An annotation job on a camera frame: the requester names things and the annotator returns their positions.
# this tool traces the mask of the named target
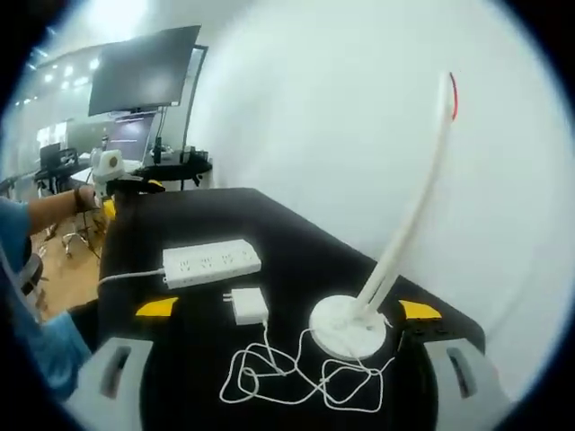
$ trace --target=desk lamp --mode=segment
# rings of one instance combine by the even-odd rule
[[[317,345],[330,356],[353,361],[370,357],[385,342],[385,316],[377,309],[399,276],[399,263],[438,176],[451,123],[457,114],[456,81],[440,76],[435,151],[426,180],[359,296],[334,295],[312,310],[309,327]]]

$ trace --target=blue shirt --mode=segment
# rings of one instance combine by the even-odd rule
[[[0,243],[14,273],[22,270],[24,246],[30,228],[28,208],[0,198]],[[74,391],[78,371],[91,355],[67,312],[40,325],[22,303],[0,263],[0,295],[12,311],[16,338],[26,347],[46,384],[65,400]]]

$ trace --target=electrical outlet socket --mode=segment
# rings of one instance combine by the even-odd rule
[[[166,249],[163,252],[168,288],[202,285],[261,270],[261,261],[245,240]]]

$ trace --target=person's arm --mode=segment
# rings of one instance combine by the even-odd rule
[[[80,198],[84,202],[84,208],[94,208],[94,193],[91,186],[80,188]],[[30,231],[34,235],[55,223],[63,222],[78,212],[75,202],[74,191],[58,193],[54,196],[33,200],[28,204],[28,216],[30,218]]]

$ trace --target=hand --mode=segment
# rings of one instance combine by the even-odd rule
[[[86,209],[96,208],[96,201],[94,199],[96,196],[96,193],[95,193],[92,186],[82,186],[79,189],[79,192],[80,192],[80,197],[82,198],[82,201],[84,202],[84,207]]]

